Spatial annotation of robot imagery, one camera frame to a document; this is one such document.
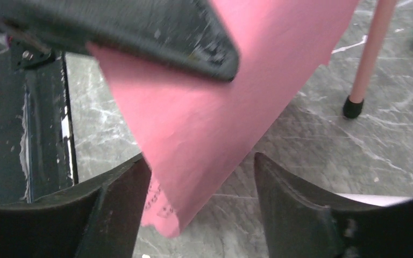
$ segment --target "pink fabric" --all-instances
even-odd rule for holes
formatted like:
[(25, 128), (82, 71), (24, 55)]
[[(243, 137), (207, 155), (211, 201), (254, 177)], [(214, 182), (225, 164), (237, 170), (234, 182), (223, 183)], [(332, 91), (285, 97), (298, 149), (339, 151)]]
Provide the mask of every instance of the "pink fabric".
[(212, 3), (240, 51), (230, 84), (90, 46), (153, 170), (142, 224), (166, 237), (181, 233), (328, 63), (358, 0)]

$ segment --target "black rubber cap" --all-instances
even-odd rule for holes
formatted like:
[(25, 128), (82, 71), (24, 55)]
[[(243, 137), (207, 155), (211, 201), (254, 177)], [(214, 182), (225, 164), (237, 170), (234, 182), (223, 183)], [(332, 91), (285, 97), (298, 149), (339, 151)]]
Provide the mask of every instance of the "black rubber cap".
[(360, 103), (353, 103), (349, 100), (348, 96), (346, 99), (346, 103), (344, 103), (343, 106), (343, 116), (345, 116), (348, 119), (357, 118), (362, 113), (364, 101), (365, 100), (363, 100)]

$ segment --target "pink table leg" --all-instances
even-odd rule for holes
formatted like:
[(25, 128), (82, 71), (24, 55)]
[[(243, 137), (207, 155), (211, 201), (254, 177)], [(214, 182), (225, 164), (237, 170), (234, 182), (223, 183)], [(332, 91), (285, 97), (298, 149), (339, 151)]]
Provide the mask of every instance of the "pink table leg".
[(352, 86), (351, 94), (343, 106), (343, 115), (346, 118), (357, 118), (362, 112), (366, 90), (374, 73), (374, 65), (386, 37), (396, 3), (397, 0), (378, 1), (354, 85)]

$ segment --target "marble tabletop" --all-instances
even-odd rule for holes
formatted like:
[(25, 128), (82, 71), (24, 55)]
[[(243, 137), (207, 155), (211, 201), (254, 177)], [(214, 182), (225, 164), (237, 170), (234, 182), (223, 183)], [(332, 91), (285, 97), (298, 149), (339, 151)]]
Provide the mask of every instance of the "marble tabletop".
[[(319, 67), (185, 232), (164, 239), (141, 228), (133, 257), (268, 257), (252, 156), (267, 154), (333, 192), (413, 196), (413, 0), (401, 0), (357, 120), (341, 116), (374, 0), (359, 4), (330, 65)], [(140, 152), (97, 63), (68, 55), (80, 181)]]

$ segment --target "pink cloth fold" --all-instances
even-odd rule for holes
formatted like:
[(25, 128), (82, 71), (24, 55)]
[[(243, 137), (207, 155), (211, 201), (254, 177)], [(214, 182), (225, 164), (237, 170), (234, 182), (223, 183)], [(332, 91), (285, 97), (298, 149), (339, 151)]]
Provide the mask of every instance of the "pink cloth fold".
[(182, 232), (328, 63), (357, 3), (212, 0), (240, 52), (230, 84), (89, 46), (153, 171), (144, 226), (166, 237)]

